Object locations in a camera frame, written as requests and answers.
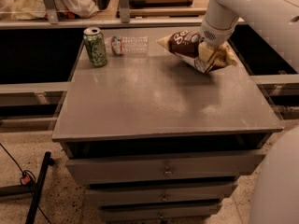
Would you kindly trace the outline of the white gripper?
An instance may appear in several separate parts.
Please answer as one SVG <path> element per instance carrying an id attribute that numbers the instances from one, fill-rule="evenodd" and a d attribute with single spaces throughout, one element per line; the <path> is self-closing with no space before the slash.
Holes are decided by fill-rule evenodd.
<path id="1" fill-rule="evenodd" d="M 219 46 L 226 42 L 234 30 L 234 27 L 217 29 L 212 27 L 206 20 L 202 20 L 200 34 L 206 42 L 201 42 L 198 46 L 200 60 L 207 63 L 215 51 L 214 46 Z"/>

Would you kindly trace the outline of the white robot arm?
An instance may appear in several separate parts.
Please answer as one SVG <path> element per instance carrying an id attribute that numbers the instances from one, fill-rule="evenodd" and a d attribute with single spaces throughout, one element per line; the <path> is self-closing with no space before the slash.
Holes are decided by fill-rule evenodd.
<path id="1" fill-rule="evenodd" d="M 299 0 L 209 0 L 201 36 L 218 46 L 230 38 L 240 19 L 299 71 Z"/>

